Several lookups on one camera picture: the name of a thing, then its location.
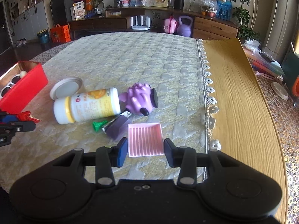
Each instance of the orange container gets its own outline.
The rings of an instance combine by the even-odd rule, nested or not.
[[[50,29],[51,38],[53,42],[69,42],[71,41],[70,32],[68,30],[68,26],[60,26],[56,25],[55,28]]]
[[[92,0],[85,0],[86,4],[86,11],[92,10]]]

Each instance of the black refrigerator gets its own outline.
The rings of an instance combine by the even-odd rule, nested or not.
[[[51,0],[51,12],[54,26],[67,25],[72,21],[70,8],[73,8],[74,0]]]

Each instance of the purple spiky toy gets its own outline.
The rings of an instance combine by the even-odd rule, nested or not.
[[[135,83],[127,93],[119,95],[119,100],[126,103],[132,114],[148,116],[154,108],[158,108],[156,90],[146,83]]]

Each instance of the doorway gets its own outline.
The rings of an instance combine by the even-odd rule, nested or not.
[[[0,2],[0,54],[10,47],[8,28],[5,22],[3,2]]]

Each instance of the lace trim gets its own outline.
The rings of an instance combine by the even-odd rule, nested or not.
[[[198,52],[199,52],[199,59],[200,59],[200,65],[201,69],[203,71],[202,79],[204,84],[204,106],[205,106],[205,114],[206,114],[206,153],[209,149],[217,149],[221,150],[221,145],[219,140],[214,139],[212,136],[212,130],[215,127],[216,119],[212,116],[213,114],[216,114],[219,111],[219,108],[216,106],[217,100],[210,96],[210,93],[214,93],[215,90],[213,89],[210,84],[213,83],[212,79],[209,78],[212,74],[207,71],[210,69],[210,67],[207,65],[209,63],[206,56],[205,48],[203,45],[202,39],[197,39],[197,46],[198,46]]]

